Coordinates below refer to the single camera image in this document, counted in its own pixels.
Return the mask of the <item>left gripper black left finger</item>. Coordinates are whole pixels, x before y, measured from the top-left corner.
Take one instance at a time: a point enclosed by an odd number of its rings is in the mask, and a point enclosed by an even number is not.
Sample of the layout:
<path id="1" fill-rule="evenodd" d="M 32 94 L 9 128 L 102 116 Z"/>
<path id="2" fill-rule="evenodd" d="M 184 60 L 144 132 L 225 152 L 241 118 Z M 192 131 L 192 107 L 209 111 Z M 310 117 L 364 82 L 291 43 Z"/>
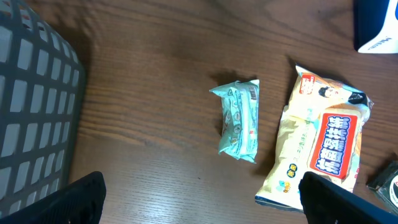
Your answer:
<path id="1" fill-rule="evenodd" d="M 98 224 L 106 185 L 103 174 L 94 171 L 49 196 L 1 219 L 1 224 Z"/>

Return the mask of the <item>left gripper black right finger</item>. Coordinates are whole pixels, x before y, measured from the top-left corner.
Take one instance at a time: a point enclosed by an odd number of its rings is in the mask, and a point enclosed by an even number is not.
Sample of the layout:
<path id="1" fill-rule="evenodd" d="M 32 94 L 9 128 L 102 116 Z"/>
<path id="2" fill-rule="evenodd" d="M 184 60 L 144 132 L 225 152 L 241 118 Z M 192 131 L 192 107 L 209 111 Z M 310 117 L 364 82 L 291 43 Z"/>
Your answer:
<path id="1" fill-rule="evenodd" d="M 313 172 L 299 183 L 300 201 L 309 224 L 397 224 L 382 210 Z"/>

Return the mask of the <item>dark green round-label packet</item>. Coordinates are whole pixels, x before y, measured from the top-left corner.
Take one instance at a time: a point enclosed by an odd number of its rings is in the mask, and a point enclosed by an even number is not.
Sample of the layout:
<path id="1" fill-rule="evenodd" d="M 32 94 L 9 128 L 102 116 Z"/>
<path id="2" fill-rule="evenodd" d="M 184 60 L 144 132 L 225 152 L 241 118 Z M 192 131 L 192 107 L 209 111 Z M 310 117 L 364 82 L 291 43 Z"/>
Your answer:
<path id="1" fill-rule="evenodd" d="M 392 161 L 366 186 L 393 214 L 397 215 L 397 161 Z"/>

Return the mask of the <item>yellow wet wipes pack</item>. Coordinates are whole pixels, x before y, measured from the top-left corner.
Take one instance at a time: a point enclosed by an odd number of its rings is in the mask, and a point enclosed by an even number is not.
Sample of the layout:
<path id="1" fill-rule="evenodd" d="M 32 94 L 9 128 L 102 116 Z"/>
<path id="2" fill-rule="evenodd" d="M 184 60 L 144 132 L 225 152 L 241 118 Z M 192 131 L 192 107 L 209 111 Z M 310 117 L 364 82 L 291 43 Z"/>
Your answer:
<path id="1" fill-rule="evenodd" d="M 302 212 L 299 183 L 314 172 L 352 192 L 359 172 L 362 128 L 373 102 L 361 90 L 322 78 L 299 65 L 280 118 L 275 164 L 256 203 Z"/>

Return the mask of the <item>teal wipes pack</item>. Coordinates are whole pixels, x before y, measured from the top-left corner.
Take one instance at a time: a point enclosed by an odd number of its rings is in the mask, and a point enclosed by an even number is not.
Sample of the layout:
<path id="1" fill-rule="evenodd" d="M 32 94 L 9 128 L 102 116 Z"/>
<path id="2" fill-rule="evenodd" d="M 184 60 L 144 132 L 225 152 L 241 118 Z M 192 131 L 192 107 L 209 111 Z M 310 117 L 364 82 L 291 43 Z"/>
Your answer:
<path id="1" fill-rule="evenodd" d="M 221 98 L 219 153 L 255 163 L 258 149 L 259 80 L 235 81 L 210 90 Z"/>

